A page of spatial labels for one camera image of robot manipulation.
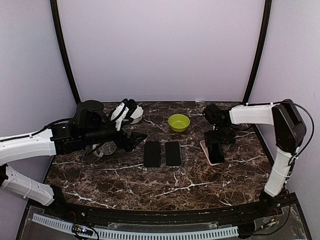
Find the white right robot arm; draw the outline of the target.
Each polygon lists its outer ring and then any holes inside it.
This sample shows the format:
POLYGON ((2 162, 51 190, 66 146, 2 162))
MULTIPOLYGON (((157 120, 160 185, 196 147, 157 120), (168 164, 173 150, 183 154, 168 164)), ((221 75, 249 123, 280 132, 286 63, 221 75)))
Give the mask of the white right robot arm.
POLYGON ((269 179, 262 195, 274 198, 278 196, 295 160, 305 149, 303 141, 307 126, 299 113, 301 107, 290 99, 269 104, 237 105, 230 109, 220 109, 216 104, 208 105, 202 112, 213 129, 205 132, 200 142, 210 165, 225 161, 223 145, 236 142, 233 125, 270 125, 274 127, 277 153, 269 179))

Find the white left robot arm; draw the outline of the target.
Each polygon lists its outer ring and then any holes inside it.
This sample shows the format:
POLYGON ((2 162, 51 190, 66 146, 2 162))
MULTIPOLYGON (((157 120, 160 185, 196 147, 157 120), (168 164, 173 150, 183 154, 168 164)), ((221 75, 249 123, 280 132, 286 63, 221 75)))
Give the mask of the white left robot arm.
POLYGON ((93 151, 112 142, 118 149, 131 152, 147 138, 144 133, 128 135, 122 127, 139 123, 144 114, 142 106, 133 99, 124 99, 109 114, 104 113, 104 104, 87 100, 77 104, 71 118, 56 120, 36 132, 0 139, 0 188, 36 201, 60 218, 71 213, 65 203, 62 190, 53 185, 35 181, 14 170, 9 163, 41 156, 60 156, 85 150, 93 151))

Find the black smartphone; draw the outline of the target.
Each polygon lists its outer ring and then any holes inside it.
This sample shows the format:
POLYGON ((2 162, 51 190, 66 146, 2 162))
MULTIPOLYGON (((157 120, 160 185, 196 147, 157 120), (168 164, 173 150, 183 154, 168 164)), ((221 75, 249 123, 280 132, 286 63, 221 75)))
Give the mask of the black smartphone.
POLYGON ((144 145, 143 165, 146 168, 158 168, 161 165, 161 145, 159 141, 146 141, 144 145))

